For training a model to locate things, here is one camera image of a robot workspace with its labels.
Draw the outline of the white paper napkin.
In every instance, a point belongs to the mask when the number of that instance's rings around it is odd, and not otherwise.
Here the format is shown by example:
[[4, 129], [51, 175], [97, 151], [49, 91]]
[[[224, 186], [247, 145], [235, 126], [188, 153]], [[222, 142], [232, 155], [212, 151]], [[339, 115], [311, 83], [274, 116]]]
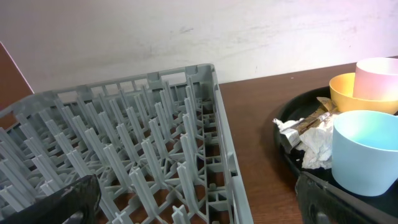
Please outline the white paper napkin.
[[304, 169], [330, 169], [332, 160], [332, 135], [333, 120], [338, 114], [332, 114], [320, 124], [309, 128], [303, 134], [298, 134], [294, 129], [296, 124], [308, 124], [304, 118], [282, 122], [274, 118], [277, 125], [280, 143], [287, 154], [292, 154], [294, 149], [304, 151], [302, 168]]

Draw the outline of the brown snack wrapper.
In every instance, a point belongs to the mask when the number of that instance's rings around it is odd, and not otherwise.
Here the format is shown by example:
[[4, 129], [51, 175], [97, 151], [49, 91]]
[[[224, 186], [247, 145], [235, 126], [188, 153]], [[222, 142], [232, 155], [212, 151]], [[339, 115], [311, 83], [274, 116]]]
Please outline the brown snack wrapper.
[[297, 123], [290, 125], [280, 131], [280, 143], [286, 153], [300, 143], [300, 136], [310, 128], [316, 128], [321, 122], [326, 120], [331, 114], [337, 111], [335, 103], [326, 97], [317, 97], [321, 103], [320, 107], [310, 116]]

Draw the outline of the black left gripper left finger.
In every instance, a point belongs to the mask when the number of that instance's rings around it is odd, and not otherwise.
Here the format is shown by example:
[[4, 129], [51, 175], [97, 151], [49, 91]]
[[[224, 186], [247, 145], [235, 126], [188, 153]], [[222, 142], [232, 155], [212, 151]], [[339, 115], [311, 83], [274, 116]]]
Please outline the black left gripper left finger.
[[86, 175], [37, 203], [13, 213], [1, 224], [94, 223], [101, 200], [96, 175]]

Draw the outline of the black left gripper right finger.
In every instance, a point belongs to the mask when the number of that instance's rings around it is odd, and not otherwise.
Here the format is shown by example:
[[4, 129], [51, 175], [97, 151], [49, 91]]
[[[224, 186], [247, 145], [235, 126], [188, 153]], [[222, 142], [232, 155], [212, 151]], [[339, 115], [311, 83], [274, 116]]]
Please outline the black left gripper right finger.
[[302, 172], [295, 191], [304, 223], [397, 223], [397, 184], [380, 196], [366, 197]]

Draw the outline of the yellow plastic bowl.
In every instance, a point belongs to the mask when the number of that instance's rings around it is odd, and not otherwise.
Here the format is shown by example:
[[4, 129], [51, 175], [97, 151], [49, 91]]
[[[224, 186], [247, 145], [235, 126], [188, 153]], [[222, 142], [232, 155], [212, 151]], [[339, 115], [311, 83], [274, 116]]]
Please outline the yellow plastic bowl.
[[388, 114], [397, 113], [397, 100], [377, 101], [353, 97], [354, 78], [355, 73], [344, 73], [333, 77], [329, 82], [331, 99], [340, 112], [371, 110]]

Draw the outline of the light blue plastic cup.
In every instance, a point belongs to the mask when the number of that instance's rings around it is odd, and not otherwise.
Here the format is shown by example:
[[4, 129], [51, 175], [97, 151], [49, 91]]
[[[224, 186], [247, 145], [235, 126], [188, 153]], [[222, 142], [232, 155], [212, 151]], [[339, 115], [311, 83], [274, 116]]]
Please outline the light blue plastic cup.
[[384, 194], [397, 180], [397, 116], [356, 110], [333, 120], [333, 178], [362, 196]]

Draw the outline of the pink plastic cup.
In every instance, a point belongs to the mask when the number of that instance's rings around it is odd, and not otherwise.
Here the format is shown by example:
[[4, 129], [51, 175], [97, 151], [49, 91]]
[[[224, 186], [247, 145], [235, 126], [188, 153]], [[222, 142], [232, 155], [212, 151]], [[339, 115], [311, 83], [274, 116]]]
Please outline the pink plastic cup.
[[375, 57], [358, 61], [353, 96], [365, 100], [397, 100], [397, 59]]

